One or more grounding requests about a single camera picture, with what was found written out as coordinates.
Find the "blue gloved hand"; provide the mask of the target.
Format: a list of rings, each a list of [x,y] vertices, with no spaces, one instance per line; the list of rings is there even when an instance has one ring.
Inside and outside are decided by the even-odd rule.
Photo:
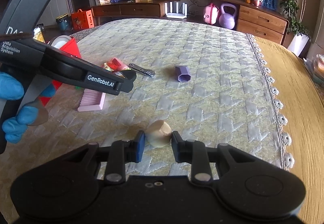
[[[48,112],[38,99],[39,96],[52,97],[56,89],[51,82],[47,87],[32,91],[37,92],[31,98],[24,99],[32,76],[12,76],[1,72],[1,153],[7,143],[17,143],[29,126],[38,126],[48,121]]]

